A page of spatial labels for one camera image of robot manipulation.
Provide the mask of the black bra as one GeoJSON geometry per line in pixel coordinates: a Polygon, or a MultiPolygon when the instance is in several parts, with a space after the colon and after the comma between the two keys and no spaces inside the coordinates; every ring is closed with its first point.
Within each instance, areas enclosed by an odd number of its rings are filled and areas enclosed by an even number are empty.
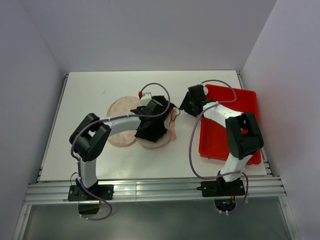
{"type": "MultiPolygon", "coordinates": [[[[168,100],[163,95],[152,96],[152,100],[156,100],[160,102],[164,106],[164,110],[168,106],[168,100]]],[[[173,103],[169,103],[169,108],[167,111],[162,114],[162,122],[146,129],[136,130],[135,137],[143,140],[147,140],[150,142],[157,142],[160,138],[162,138],[167,133],[167,128],[165,127],[165,120],[171,114],[173,108],[176,107],[173,103]]]]}

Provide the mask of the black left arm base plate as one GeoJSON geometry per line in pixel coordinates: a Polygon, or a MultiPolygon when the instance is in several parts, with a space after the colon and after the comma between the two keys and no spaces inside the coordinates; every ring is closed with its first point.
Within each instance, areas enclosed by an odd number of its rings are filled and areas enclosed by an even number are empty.
{"type": "Polygon", "coordinates": [[[87,190],[80,185],[71,185],[69,188],[67,201],[78,203],[78,213],[85,216],[96,215],[102,205],[102,200],[113,199],[114,186],[112,184],[96,184],[87,190]]]}

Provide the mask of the pink mesh laundry bag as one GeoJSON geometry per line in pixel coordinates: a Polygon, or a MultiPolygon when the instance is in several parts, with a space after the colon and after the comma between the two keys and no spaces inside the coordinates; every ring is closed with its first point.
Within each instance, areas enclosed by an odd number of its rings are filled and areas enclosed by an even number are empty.
{"type": "MultiPolygon", "coordinates": [[[[124,115],[129,110],[136,109],[140,105],[140,100],[135,96],[123,96],[110,105],[107,110],[107,117],[124,115]]],[[[170,141],[174,141],[177,136],[175,132],[175,118],[177,115],[176,108],[170,111],[164,121],[164,127],[167,132],[157,141],[152,142],[146,139],[135,137],[136,132],[133,130],[117,133],[108,138],[108,142],[115,147],[129,147],[138,142],[145,149],[159,149],[164,147],[170,141]]]]}

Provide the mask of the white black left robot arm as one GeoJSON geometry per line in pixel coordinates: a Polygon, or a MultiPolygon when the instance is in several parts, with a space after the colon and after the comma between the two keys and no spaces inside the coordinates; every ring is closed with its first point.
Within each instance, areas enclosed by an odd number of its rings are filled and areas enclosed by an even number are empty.
{"type": "Polygon", "coordinates": [[[98,193],[96,160],[110,136],[136,131],[135,137],[157,142],[166,132],[164,121],[171,111],[170,102],[152,97],[146,106],[130,110],[126,115],[102,119],[88,114],[69,138],[71,156],[77,160],[79,194],[91,200],[98,193]]]}

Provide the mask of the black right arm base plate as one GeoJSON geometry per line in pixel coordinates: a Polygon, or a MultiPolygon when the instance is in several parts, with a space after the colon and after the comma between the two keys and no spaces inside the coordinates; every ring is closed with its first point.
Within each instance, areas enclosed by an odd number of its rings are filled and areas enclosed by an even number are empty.
{"type": "Polygon", "coordinates": [[[246,193],[240,178],[232,182],[226,182],[223,177],[214,181],[202,181],[196,189],[201,191],[203,197],[244,196],[246,193]]]}

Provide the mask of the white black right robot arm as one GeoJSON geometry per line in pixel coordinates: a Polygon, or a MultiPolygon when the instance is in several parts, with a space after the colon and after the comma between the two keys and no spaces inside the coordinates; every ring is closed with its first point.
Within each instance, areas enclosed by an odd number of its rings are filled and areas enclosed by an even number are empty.
{"type": "Polygon", "coordinates": [[[179,107],[180,110],[196,117],[208,119],[226,130],[228,158],[216,179],[217,191],[229,194],[252,156],[264,146],[264,140],[253,112],[240,112],[224,106],[237,100],[236,91],[231,88],[233,99],[218,101],[207,99],[208,89],[204,84],[197,84],[188,91],[179,107]]]}

